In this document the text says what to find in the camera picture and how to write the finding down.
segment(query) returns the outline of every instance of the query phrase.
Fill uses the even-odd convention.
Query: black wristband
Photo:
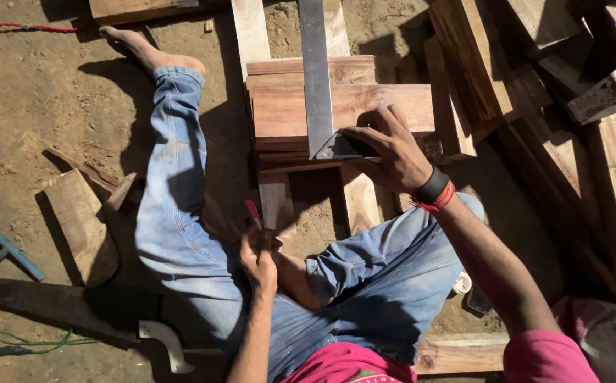
[[[448,186],[449,177],[433,166],[433,174],[431,178],[423,184],[417,191],[412,194],[412,197],[425,205],[431,205],[445,191]]]

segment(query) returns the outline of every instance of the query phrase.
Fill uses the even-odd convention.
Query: white plastic object
[[[471,281],[469,275],[462,271],[461,273],[459,273],[457,281],[454,282],[454,286],[452,286],[452,291],[456,292],[457,294],[465,294],[469,290],[471,290],[472,285],[473,282]]]
[[[197,368],[184,360],[183,347],[178,335],[176,335],[172,328],[153,320],[141,320],[139,325],[141,338],[156,339],[166,345],[168,360],[171,362],[171,372],[191,373]]]

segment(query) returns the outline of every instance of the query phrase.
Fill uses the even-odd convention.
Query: blue jeans
[[[152,126],[157,143],[138,213],[135,244],[163,284],[192,303],[219,347],[235,353],[246,324],[250,287],[238,248],[207,234],[204,204],[206,141],[198,104],[204,79],[184,67],[161,67]],[[479,217],[477,199],[459,197]],[[352,342],[413,364],[415,343],[440,311],[462,270],[433,216],[411,209],[394,220],[332,243],[306,261],[313,312],[282,291],[274,299],[268,380],[284,377],[319,348]]]

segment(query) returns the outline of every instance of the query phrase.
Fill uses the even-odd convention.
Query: denim cuff
[[[168,65],[165,67],[158,67],[152,73],[156,80],[159,80],[161,76],[178,76],[181,81],[194,80],[199,84],[199,87],[204,86],[204,77],[197,71],[191,68],[179,67],[176,65]]]
[[[312,293],[315,294],[322,307],[327,306],[332,299],[332,295],[328,292],[327,287],[331,286],[331,282],[327,276],[320,273],[317,261],[312,258],[306,258],[306,277],[308,277],[308,285]]]

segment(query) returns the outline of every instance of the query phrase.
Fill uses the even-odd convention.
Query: foot
[[[119,30],[114,27],[102,27],[99,29],[100,35],[110,41],[123,44],[138,58],[142,66],[150,73],[159,67],[177,65],[194,69],[202,76],[206,75],[206,68],[203,63],[194,57],[182,55],[170,55],[161,52],[150,45],[142,36],[132,30]]]

